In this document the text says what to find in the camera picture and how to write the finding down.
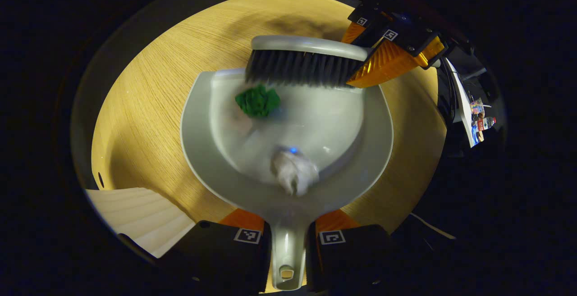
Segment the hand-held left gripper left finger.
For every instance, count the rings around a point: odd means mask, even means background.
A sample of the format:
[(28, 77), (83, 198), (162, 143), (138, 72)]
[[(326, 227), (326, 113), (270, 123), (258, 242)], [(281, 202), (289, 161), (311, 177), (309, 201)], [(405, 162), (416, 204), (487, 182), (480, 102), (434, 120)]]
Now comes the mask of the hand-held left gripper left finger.
[(174, 245), (174, 271), (200, 283), (207, 295), (257, 295), (266, 290), (270, 239), (269, 225), (247, 210), (202, 220)]

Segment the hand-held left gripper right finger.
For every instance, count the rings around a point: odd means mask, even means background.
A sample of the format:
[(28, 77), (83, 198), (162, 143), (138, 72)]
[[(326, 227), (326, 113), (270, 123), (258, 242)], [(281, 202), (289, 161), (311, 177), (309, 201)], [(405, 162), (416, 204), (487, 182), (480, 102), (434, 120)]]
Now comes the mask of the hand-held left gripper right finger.
[(393, 250), (381, 225), (361, 226), (342, 210), (324, 214), (307, 232), (307, 292), (385, 293)]

